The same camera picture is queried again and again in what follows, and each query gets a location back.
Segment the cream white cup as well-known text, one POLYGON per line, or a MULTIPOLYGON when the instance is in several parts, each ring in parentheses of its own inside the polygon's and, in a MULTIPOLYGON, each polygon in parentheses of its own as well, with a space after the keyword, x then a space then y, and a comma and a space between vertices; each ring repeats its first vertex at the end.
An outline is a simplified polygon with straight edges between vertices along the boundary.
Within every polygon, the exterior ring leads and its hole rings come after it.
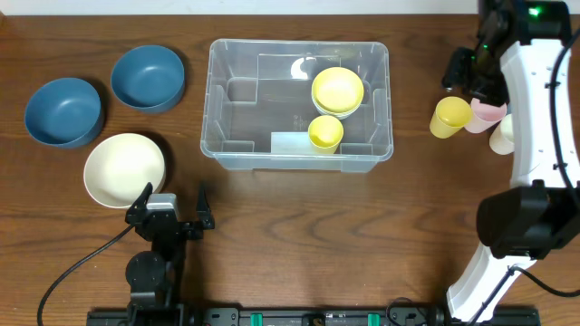
POLYGON ((499 155, 508 155, 515 150, 512 115, 506 115, 489 138, 490 148, 499 155))

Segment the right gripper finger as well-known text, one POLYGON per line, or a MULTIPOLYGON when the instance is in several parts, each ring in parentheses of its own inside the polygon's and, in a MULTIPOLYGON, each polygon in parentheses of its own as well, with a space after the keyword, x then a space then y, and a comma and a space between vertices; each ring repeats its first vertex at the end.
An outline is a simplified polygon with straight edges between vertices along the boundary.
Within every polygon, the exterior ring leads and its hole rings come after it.
POLYGON ((473 86, 470 90, 473 98, 481 103, 500 107, 509 102, 508 88, 504 84, 481 84, 473 86))
POLYGON ((469 93, 473 59, 473 50, 465 47, 457 48, 450 56, 441 86, 448 91, 460 89, 462 93, 469 93))

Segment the yellow cup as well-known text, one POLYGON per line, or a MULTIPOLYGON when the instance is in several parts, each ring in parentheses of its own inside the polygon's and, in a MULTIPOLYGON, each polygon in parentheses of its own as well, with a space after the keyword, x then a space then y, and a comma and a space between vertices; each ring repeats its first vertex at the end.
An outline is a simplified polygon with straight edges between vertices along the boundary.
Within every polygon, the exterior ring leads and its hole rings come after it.
POLYGON ((321 115, 311 121, 308 138, 316 153, 334 154, 343 139, 343 124, 334 116, 321 115))
POLYGON ((464 128, 472 118, 470 105, 460 97, 440 100, 430 121, 430 132, 439 139, 447 139, 464 128))

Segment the white small bowl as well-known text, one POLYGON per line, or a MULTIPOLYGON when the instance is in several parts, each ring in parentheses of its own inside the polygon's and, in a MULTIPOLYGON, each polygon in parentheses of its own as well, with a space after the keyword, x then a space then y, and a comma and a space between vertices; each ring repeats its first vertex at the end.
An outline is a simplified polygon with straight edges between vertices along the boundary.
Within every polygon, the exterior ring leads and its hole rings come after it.
POLYGON ((345 112, 344 114, 336 115, 336 118, 338 120, 345 120, 345 119, 349 118, 350 116, 352 116, 355 112, 356 112, 356 110, 351 110, 349 112, 345 112))

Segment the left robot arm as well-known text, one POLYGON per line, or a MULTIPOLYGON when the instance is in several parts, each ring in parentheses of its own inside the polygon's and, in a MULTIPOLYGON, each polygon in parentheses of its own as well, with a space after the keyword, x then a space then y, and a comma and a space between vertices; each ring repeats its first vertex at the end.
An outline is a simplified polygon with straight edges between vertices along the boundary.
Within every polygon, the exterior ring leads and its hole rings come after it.
POLYGON ((200 240, 215 227, 205 188, 198 189, 194 221, 179 220, 177 197, 155 194, 147 184, 126 212, 125 222, 144 240, 149 251, 135 254, 127 264, 130 286, 130 326, 197 325, 195 309, 180 301, 180 283, 187 242, 200 240))

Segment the yellow small bowl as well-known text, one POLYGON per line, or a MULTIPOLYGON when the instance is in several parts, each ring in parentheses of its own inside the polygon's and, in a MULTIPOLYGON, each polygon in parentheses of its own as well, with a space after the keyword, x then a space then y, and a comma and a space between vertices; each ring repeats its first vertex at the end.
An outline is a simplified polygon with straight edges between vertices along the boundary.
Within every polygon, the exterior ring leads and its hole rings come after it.
POLYGON ((355 72, 343 67, 332 67, 316 75, 311 93, 318 109, 344 115, 362 104, 364 85, 355 72))

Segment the yellow cup front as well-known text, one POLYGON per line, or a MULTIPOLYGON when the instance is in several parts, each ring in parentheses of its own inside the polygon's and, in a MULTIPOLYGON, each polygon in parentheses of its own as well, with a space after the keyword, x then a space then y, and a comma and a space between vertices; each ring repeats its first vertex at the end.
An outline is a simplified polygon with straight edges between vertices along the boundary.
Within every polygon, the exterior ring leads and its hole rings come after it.
POLYGON ((334 116, 321 115, 311 121, 308 138, 316 153, 334 154, 343 139, 343 124, 334 116))

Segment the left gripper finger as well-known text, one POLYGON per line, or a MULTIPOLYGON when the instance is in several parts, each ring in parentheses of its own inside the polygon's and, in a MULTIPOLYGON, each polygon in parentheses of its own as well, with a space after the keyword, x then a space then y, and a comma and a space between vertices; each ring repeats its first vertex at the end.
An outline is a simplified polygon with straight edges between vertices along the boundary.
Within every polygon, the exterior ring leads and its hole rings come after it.
POLYGON ((198 202, 196 205, 198 221, 204 229, 214 229, 215 219, 212 215, 211 208, 207 199, 206 188, 203 184, 198 188, 198 202))
POLYGON ((147 215, 147 202, 152 194, 152 184, 148 182, 137 199, 130 205, 125 215, 128 225, 139 225, 147 215))

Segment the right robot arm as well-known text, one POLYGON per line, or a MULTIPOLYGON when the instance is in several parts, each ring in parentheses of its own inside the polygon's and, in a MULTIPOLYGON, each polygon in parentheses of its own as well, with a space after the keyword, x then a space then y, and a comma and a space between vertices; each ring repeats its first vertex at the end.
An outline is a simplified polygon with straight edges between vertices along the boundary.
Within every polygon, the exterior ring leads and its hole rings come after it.
POLYGON ((478 206, 479 244, 446 293, 448 325, 532 325, 536 312, 502 309, 520 275, 579 232, 579 157, 568 64, 579 32, 562 1, 481 0, 478 45, 460 47, 442 78, 447 89, 508 104, 514 135, 509 190, 478 206))

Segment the pink cup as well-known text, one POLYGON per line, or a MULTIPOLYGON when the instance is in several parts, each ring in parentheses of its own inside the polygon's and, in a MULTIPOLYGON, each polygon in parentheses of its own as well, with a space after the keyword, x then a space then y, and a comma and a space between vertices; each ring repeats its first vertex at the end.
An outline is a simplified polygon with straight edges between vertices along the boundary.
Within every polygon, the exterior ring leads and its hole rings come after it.
POLYGON ((508 106, 504 103, 501 106, 489 105, 473 98, 470 102, 472 116, 465 130, 470 133, 481 133, 496 123, 500 122, 507 114, 508 106))

